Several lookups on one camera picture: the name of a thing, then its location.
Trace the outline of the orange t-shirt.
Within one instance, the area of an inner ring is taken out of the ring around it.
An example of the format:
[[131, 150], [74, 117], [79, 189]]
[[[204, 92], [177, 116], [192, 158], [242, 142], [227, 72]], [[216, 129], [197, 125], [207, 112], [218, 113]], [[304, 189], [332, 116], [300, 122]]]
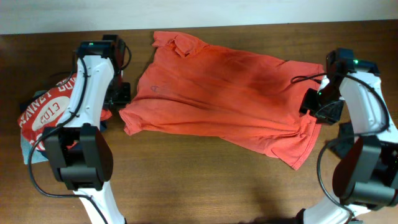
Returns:
[[299, 169], [321, 126], [300, 105], [318, 83], [317, 63], [207, 44], [183, 33], [154, 33], [153, 62], [119, 114], [129, 135], [141, 131], [215, 136]]

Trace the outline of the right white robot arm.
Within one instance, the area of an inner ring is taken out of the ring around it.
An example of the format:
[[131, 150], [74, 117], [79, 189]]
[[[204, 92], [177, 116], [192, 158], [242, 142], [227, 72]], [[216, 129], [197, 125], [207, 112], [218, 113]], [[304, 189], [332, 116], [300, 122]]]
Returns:
[[325, 198], [299, 211], [295, 222], [356, 223], [358, 215], [397, 205], [397, 128], [385, 104], [375, 63], [332, 52], [322, 78], [318, 90], [306, 92], [300, 112], [318, 123], [334, 124], [347, 105], [353, 133], [328, 141], [317, 160], [344, 141], [354, 143], [335, 168], [332, 193], [323, 189]]

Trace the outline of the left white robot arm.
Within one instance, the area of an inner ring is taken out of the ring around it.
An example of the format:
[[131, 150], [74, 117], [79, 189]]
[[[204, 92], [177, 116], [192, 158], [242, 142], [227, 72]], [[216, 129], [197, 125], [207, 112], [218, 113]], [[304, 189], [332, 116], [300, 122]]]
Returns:
[[125, 223], [110, 179], [113, 155], [100, 131], [101, 112], [126, 105], [130, 85], [123, 82], [131, 51], [116, 35], [84, 41], [76, 51], [76, 80], [70, 102], [54, 128], [45, 128], [45, 146], [55, 179], [79, 198], [92, 223]]

